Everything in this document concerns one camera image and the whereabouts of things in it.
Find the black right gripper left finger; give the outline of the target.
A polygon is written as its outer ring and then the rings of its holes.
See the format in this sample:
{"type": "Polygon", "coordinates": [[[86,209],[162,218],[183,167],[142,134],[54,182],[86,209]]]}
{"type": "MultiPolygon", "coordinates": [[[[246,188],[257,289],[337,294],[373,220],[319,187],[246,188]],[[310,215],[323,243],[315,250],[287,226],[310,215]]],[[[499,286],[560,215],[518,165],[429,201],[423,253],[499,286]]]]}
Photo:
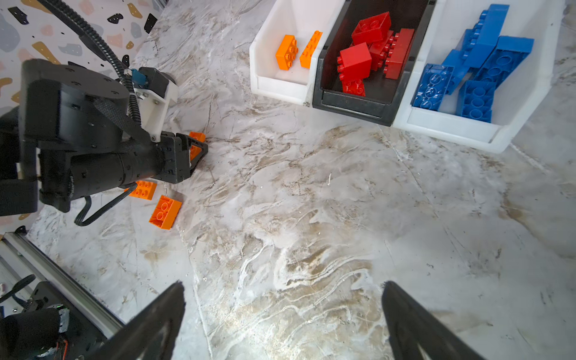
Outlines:
{"type": "Polygon", "coordinates": [[[170,360],[184,314],[185,288],[177,281],[89,358],[170,360]]]}

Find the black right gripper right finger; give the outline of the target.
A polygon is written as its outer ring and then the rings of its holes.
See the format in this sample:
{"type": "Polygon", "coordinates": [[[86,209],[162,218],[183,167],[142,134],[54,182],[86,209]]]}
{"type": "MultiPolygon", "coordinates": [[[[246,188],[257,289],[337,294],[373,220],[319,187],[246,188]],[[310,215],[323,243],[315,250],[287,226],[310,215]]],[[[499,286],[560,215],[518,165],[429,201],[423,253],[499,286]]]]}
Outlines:
{"type": "Polygon", "coordinates": [[[481,359],[394,281],[385,282],[382,309],[395,359],[481,359]]]}

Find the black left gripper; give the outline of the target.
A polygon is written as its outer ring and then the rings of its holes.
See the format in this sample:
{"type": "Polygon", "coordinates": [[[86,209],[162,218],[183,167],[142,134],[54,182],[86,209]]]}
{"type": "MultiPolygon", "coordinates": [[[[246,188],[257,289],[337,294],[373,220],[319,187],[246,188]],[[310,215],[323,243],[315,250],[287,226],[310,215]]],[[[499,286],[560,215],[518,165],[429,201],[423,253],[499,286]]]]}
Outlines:
{"type": "Polygon", "coordinates": [[[170,133],[163,131],[157,148],[163,165],[157,180],[178,184],[189,179],[198,163],[208,154],[205,134],[170,133]]]}

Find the red lego brick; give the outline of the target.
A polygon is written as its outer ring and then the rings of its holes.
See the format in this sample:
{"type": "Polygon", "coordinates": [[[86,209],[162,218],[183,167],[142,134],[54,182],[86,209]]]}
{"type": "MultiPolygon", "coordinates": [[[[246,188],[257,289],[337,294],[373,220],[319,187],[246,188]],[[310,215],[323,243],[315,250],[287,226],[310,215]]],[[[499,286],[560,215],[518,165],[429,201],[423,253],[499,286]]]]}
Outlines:
{"type": "Polygon", "coordinates": [[[354,45],[363,43],[371,45],[386,41],[389,38],[388,33],[391,25],[392,21],[389,12],[362,19],[352,32],[352,43],[354,45]]]}
{"type": "Polygon", "coordinates": [[[374,42],[368,46],[372,62],[371,70],[378,71],[385,63],[390,50],[395,46],[395,33],[392,30],[388,31],[387,38],[378,42],[374,42]]]}
{"type": "Polygon", "coordinates": [[[342,83],[363,80],[371,74],[372,57],[366,43],[360,43],[340,51],[337,72],[342,83]]]}
{"type": "Polygon", "coordinates": [[[362,79],[342,82],[343,92],[348,95],[365,97],[365,85],[362,79]]]}
{"type": "Polygon", "coordinates": [[[401,76],[410,54],[414,34],[415,30],[412,28],[402,28],[394,33],[383,70],[386,79],[398,80],[401,76]]]}

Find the blue lego brick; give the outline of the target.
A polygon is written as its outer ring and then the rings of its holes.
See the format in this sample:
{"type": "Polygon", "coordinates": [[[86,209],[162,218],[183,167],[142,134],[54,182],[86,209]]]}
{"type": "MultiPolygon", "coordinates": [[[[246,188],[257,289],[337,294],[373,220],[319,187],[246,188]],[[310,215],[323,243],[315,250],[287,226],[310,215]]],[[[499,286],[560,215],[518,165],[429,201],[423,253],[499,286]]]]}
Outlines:
{"type": "Polygon", "coordinates": [[[451,79],[446,89],[446,94],[452,95],[465,76],[469,73],[470,67],[464,64],[461,51],[456,49],[453,49],[447,55],[442,65],[453,68],[451,79]]]}
{"type": "Polygon", "coordinates": [[[465,30],[457,46],[465,67],[480,68],[484,64],[497,44],[508,11],[508,4],[491,4],[481,12],[474,27],[465,30]]]}
{"type": "Polygon", "coordinates": [[[466,81],[459,90],[456,115],[480,122],[491,123],[495,82],[466,81]]]}
{"type": "Polygon", "coordinates": [[[442,64],[426,64],[412,99],[412,106],[438,111],[452,79],[454,68],[442,64]]]}
{"type": "Polygon", "coordinates": [[[471,80],[496,83],[498,88],[531,54],[534,40],[527,37],[499,36],[495,48],[471,80]]]}

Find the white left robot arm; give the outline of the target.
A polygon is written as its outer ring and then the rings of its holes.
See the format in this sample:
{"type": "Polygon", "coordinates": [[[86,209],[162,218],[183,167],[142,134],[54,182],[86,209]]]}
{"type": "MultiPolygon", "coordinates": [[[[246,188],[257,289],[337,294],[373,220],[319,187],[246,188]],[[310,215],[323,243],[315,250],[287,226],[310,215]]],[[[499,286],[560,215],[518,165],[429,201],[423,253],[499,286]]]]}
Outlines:
{"type": "Polygon", "coordinates": [[[113,188],[128,197],[139,181],[178,184],[208,154],[182,133],[151,135],[128,116],[129,92],[101,73],[31,59],[22,100],[1,117],[1,214],[68,212],[73,201],[113,188]]]}

